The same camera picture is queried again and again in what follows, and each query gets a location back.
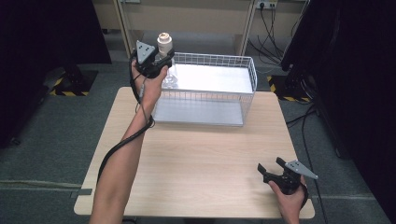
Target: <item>black controller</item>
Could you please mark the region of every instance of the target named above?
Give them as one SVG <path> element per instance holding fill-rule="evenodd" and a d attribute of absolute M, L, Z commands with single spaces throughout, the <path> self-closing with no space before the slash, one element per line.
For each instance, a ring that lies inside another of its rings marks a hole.
<path fill-rule="evenodd" d="M 136 58 L 136 69 L 137 71 L 145 77 L 155 78 L 161 73 L 161 69 L 164 66 L 172 67 L 172 58 L 175 56 L 175 51 L 173 49 L 169 50 L 167 55 L 160 59 L 158 62 L 155 62 L 155 56 L 158 54 L 158 47 L 153 51 L 148 52 L 149 55 L 145 55 L 145 52 L 141 55 L 145 56 L 144 60 L 139 60 L 139 52 L 138 51 L 146 51 L 146 47 L 139 46 L 137 49 L 134 49 L 132 52 L 133 59 Z"/>
<path fill-rule="evenodd" d="M 270 180 L 274 181 L 282 191 L 282 193 L 291 195 L 293 194 L 297 188 L 300 187 L 300 178 L 301 175 L 293 172 L 291 169 L 285 166 L 286 162 L 276 158 L 276 163 L 279 164 L 283 168 L 283 175 L 273 175 L 268 173 L 265 168 L 259 164 L 257 169 L 263 176 L 264 183 L 268 184 Z"/>

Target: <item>hand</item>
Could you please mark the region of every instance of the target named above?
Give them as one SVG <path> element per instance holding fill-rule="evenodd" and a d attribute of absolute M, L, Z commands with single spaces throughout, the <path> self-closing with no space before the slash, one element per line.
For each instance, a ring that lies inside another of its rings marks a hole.
<path fill-rule="evenodd" d="M 303 176 L 301 176 L 301 183 L 305 184 Z M 301 205 L 303 204 L 304 200 L 303 187 L 300 186 L 291 195 L 285 195 L 282 193 L 282 191 L 280 191 L 279 186 L 274 181 L 270 181 L 268 184 L 276 195 L 280 214 L 285 219 L 285 221 L 289 224 L 299 223 Z"/>
<path fill-rule="evenodd" d="M 140 92 L 140 88 L 144 83 L 144 93 L 142 99 L 142 105 L 155 105 L 157 100 L 161 96 L 161 86 L 163 84 L 163 79 L 166 77 L 168 66 L 164 66 L 161 69 L 161 73 L 155 78 L 146 78 L 141 75 L 136 70 L 136 60 L 131 64 L 132 66 L 132 76 L 134 79 L 134 84 L 136 85 L 137 92 Z"/>

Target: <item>wire basket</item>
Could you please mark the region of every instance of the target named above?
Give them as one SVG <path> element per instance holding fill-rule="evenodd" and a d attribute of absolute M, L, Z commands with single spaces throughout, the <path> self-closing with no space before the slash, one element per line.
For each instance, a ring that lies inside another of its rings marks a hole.
<path fill-rule="evenodd" d="M 176 53 L 177 84 L 163 88 L 156 121 L 243 126 L 257 88 L 252 58 Z"/>

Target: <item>wire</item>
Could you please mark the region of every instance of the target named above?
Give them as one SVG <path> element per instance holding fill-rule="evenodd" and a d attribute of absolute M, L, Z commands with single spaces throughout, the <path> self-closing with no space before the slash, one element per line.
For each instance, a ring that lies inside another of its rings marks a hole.
<path fill-rule="evenodd" d="M 134 217 L 134 218 L 124 218 L 124 219 L 122 220 L 122 223 L 124 223 L 124 222 L 137 223 L 137 217 Z"/>
<path fill-rule="evenodd" d="M 127 145 L 128 143 L 132 142 L 133 140 L 135 140 L 140 134 L 144 133 L 147 129 L 149 129 L 151 127 L 151 125 L 154 123 L 154 119 L 152 118 L 152 116 L 149 117 L 149 122 L 146 124 L 146 126 L 144 126 L 142 129 L 140 129 L 139 131 L 137 131 L 137 133 L 134 133 L 133 135 L 125 138 L 124 140 L 120 141 L 118 144 L 116 144 L 113 148 L 111 148 L 107 154 L 105 155 L 105 157 L 102 160 L 102 164 L 100 165 L 99 168 L 99 173 L 98 173 L 98 178 L 97 178 L 97 183 L 99 183 L 99 179 L 100 176 L 102 175 L 103 170 L 105 169 L 105 166 L 107 164 L 108 159 L 110 159 L 110 157 L 120 148 L 124 147 L 125 145 Z"/>
<path fill-rule="evenodd" d="M 260 14 L 262 16 L 262 22 L 264 23 L 264 27 L 267 32 L 267 38 L 269 38 L 271 43 L 274 45 L 277 58 L 280 60 L 280 57 L 282 56 L 281 54 L 283 54 L 283 50 L 278 48 L 276 45 L 276 42 L 275 42 L 274 23 L 275 23 L 275 17 L 276 17 L 276 10 L 274 8 L 271 9 L 271 29 L 269 29 L 269 30 L 268 30 L 267 23 L 265 22 L 264 16 L 262 14 L 262 10 L 260 10 Z"/>
<path fill-rule="evenodd" d="M 309 112 L 308 114 L 305 114 L 305 115 L 302 115 L 302 116 L 300 116 L 300 117 L 298 117 L 298 118 L 296 118 L 296 119 L 292 119 L 292 120 L 290 120 L 290 121 L 287 121 L 286 124 L 290 124 L 290 123 L 299 121 L 300 119 L 303 119 L 303 118 L 305 118 L 305 117 L 307 117 L 307 116 L 309 116 L 309 115 L 311 115 L 311 114 L 313 114 L 313 113 L 316 113 L 316 112 L 317 112 L 316 110 L 311 111 L 311 112 Z"/>
<path fill-rule="evenodd" d="M 277 59 L 280 60 L 280 58 L 279 58 L 278 56 L 276 56 L 275 54 L 273 54 L 271 51 L 269 51 L 268 49 L 266 49 L 266 48 L 264 47 L 264 44 L 265 44 L 265 41 L 267 41 L 267 38 L 265 38 L 264 42 L 261 42 L 261 41 L 260 41 L 260 37 L 257 35 L 257 40 L 259 40 L 259 43 L 260 43 L 260 45 L 262 46 L 260 49 L 265 49 L 265 50 L 266 50 L 269 54 L 271 54 L 273 57 L 276 57 Z"/>
<path fill-rule="evenodd" d="M 296 98 L 294 98 L 294 100 L 295 100 L 295 102 L 297 102 L 297 103 L 300 104 L 300 105 L 310 105 L 310 104 L 312 104 L 312 101 L 308 101 L 308 102 L 306 102 L 306 101 L 299 101 L 299 100 L 296 99 Z"/>
<path fill-rule="evenodd" d="M 262 71 L 259 71 L 259 70 L 256 69 L 256 72 L 257 72 L 257 73 L 260 73 L 260 74 L 267 74 L 267 73 L 270 73 L 270 72 L 274 71 L 274 69 L 275 69 L 275 68 L 271 68 L 270 70 L 265 71 L 265 72 L 262 72 Z"/>
<path fill-rule="evenodd" d="M 143 107 L 143 101 L 142 101 L 143 95 L 144 95 L 144 93 L 145 93 L 145 83 L 146 83 L 146 80 L 147 80 L 147 79 L 148 79 L 148 78 L 145 77 L 145 79 L 143 80 L 142 86 L 140 87 L 140 93 L 139 93 L 140 99 L 139 99 L 139 102 L 140 102 L 140 107 L 141 107 L 142 110 L 143 110 L 143 115 L 145 116 L 145 121 L 146 121 L 146 123 L 149 123 L 148 117 L 147 117 L 147 115 L 146 115 L 145 107 Z"/>
<path fill-rule="evenodd" d="M 264 51 L 258 49 L 256 46 L 254 46 L 254 44 L 250 41 L 250 39 L 247 40 L 247 42 L 249 43 L 249 45 L 251 47 L 253 47 L 255 50 L 257 50 L 259 52 L 259 59 L 260 61 L 262 61 L 263 63 L 267 63 L 267 64 L 271 64 L 271 65 L 276 65 L 279 66 L 279 61 L 277 61 L 276 59 L 270 57 L 268 54 L 266 54 Z M 261 55 L 264 55 L 269 61 L 273 62 L 273 63 L 268 63 L 265 62 L 262 58 Z"/>
<path fill-rule="evenodd" d="M 300 22 L 301 18 L 303 17 L 304 11 L 305 11 L 305 7 L 309 4 L 309 2 L 310 2 L 309 0 L 305 1 L 304 6 L 303 6 L 303 9 L 302 9 L 301 12 L 300 12 L 299 18 L 298 18 L 297 21 L 294 23 L 293 27 L 291 27 L 290 36 L 293 36 L 293 35 L 294 35 L 294 33 L 293 33 L 294 28 L 295 28 L 295 26 L 297 25 L 297 23 Z"/>
<path fill-rule="evenodd" d="M 315 106 L 315 105 L 309 106 L 309 108 L 308 108 L 308 110 L 306 110 L 305 114 L 307 115 L 307 114 L 309 113 L 309 111 L 310 111 L 314 106 Z M 305 133 L 304 133 L 305 120 L 306 120 L 306 116 L 304 116 L 304 119 L 303 119 L 303 125 L 302 125 L 302 128 L 301 128 L 301 132 L 302 132 L 302 135 L 303 135 L 304 148 L 305 148 L 306 156 L 307 156 L 307 158 L 308 158 L 309 166 L 310 166 L 310 168 L 311 168 L 312 173 L 314 173 L 314 167 L 313 167 L 313 165 L 312 165 L 311 156 L 309 155 L 308 147 L 307 147 L 307 145 L 306 145 L 306 139 L 305 139 Z M 323 201 L 322 201 L 322 199 L 321 199 L 321 195 L 320 195 L 320 191 L 319 191 L 319 186 L 318 186 L 318 181 L 317 181 L 316 179 L 314 179 L 314 183 L 315 183 L 315 188 L 317 189 L 318 200 L 319 200 L 320 208 L 321 208 L 322 213 L 323 213 L 324 222 L 327 224 L 327 223 L 329 223 L 329 222 L 328 222 L 328 219 L 327 219 L 327 216 L 326 216 L 326 211 L 324 210 Z"/>

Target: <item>handheld controller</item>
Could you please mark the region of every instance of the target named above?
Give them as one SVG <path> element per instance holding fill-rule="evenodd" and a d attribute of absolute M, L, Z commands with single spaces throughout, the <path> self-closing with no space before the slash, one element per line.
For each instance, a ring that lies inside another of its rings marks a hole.
<path fill-rule="evenodd" d="M 173 49 L 167 52 L 167 55 L 155 61 L 155 56 L 159 53 L 158 47 L 136 41 L 136 49 L 132 52 L 132 59 L 136 59 L 137 71 L 145 77 L 155 78 L 161 73 L 164 66 L 172 67 L 172 58 L 175 56 Z"/>
<path fill-rule="evenodd" d="M 278 157 L 276 158 L 276 163 L 283 168 L 283 175 L 268 173 L 261 164 L 259 164 L 257 169 L 262 174 L 264 183 L 268 184 L 269 181 L 274 181 L 284 194 L 291 195 L 302 185 L 301 175 L 318 179 L 317 175 L 308 170 L 299 161 L 285 162 Z"/>

